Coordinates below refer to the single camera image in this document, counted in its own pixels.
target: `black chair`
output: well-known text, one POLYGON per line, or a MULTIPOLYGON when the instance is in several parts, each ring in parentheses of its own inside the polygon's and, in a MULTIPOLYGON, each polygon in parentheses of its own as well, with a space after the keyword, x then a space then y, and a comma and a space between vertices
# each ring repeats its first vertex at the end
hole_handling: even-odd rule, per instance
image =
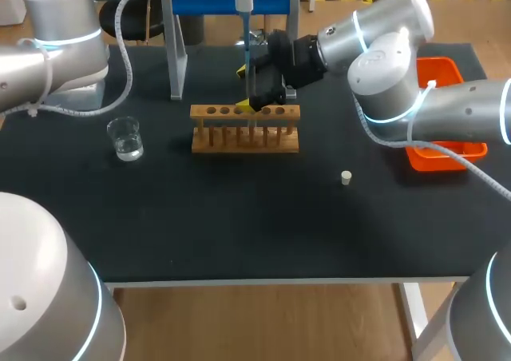
MULTIPOLYGON (((119 1, 106 2, 99 12, 101 28, 115 38, 114 18, 119 1)), ((122 13, 121 28, 122 37, 130 41, 145 41, 146 38, 146 14, 148 0, 130 0, 122 13)), ((164 32, 161 0, 151 0, 151 12, 149 14, 149 38, 154 38, 164 32)))

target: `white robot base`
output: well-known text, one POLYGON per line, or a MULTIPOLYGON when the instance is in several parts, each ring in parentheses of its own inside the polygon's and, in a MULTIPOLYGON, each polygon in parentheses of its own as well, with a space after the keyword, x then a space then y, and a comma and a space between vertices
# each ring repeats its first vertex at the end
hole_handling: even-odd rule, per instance
POLYGON ((121 310, 43 207, 0 192, 0 361, 118 361, 121 310))

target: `black tabletop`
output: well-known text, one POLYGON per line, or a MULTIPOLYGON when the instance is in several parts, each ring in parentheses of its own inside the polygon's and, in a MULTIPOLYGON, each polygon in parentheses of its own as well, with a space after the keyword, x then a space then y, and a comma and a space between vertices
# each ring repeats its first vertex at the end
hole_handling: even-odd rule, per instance
MULTIPOLYGON (((0 190, 53 213, 105 281, 468 276, 508 239, 509 204, 479 179, 416 173, 403 150, 373 144, 345 78, 299 91, 299 154, 192 155, 189 105, 244 97, 242 51, 191 50, 181 102, 169 101, 163 49, 129 54, 135 84, 115 111, 17 114, 0 132, 0 190), (105 129, 120 115, 141 123, 139 161, 113 153, 105 129)), ((468 45, 421 55, 485 77, 468 45)), ((105 101, 124 84, 113 47, 105 101)), ((511 185, 505 147, 491 145, 480 166, 511 185)))

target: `clear liquid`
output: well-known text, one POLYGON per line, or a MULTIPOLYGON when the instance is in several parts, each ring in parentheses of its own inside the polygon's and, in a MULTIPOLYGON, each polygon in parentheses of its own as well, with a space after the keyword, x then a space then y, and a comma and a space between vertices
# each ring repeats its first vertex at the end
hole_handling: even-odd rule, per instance
POLYGON ((117 157, 123 161, 135 161, 144 154, 142 139, 138 133, 117 139, 113 144, 117 157))

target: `gray robot arm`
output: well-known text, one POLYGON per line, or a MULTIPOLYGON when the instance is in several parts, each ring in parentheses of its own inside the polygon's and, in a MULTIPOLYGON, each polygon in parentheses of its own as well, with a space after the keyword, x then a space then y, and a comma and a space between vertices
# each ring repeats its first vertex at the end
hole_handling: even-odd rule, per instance
POLYGON ((413 118, 413 140, 509 144, 509 81, 471 81, 425 94, 406 30, 376 39, 353 61, 348 81, 371 131, 383 140, 407 140, 413 118))
POLYGON ((108 73, 93 0, 25 2, 34 38, 46 52, 31 43, 0 47, 0 111, 36 102, 48 80, 52 93, 96 83, 108 73))
POLYGON ((422 99, 417 49, 434 36, 426 0, 379 0, 295 42, 268 40, 286 84, 300 88, 348 73, 370 130, 384 141, 499 141, 510 144, 505 107, 509 81, 473 81, 432 89, 422 99))

